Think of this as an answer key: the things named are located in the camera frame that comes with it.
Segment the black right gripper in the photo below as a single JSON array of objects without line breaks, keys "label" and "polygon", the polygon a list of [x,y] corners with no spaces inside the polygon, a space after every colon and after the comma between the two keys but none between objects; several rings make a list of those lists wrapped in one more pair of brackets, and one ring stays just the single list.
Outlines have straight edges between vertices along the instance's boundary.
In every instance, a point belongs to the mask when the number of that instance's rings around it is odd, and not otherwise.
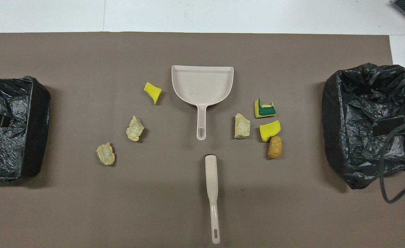
[{"label": "black right gripper", "polygon": [[[405,124],[405,116],[379,120],[376,123],[376,135],[377,136],[388,135],[394,129],[404,124]],[[396,135],[402,135],[405,137],[405,127],[399,130],[396,133]]]}]

